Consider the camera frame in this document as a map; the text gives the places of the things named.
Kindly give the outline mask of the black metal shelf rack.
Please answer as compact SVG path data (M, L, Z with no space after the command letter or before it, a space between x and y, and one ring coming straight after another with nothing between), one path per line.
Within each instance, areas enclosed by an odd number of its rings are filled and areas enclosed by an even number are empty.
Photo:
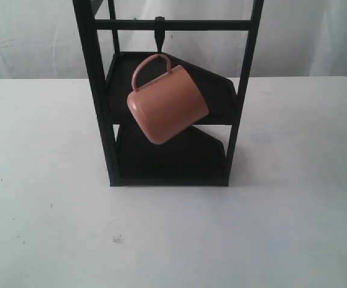
M247 31L238 85L171 57L195 81L210 110L203 125L231 127L227 146L196 125L162 145L150 143L126 105L131 75L149 52L123 52L118 31L153 31L154 20L119 20L113 1L108 19L97 19L100 1L74 1L74 13L101 136L110 184L119 186L227 186L264 3L248 20L166 20L166 31Z

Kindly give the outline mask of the pink ceramic mug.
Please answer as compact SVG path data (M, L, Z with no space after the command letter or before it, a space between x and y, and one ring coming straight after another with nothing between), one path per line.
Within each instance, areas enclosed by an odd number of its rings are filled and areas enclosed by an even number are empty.
M157 58L164 59L166 72L138 87L142 69ZM144 59L132 75L131 87L128 109L146 138L155 145L167 142L209 114L206 101L189 73L181 65L173 68L164 54Z

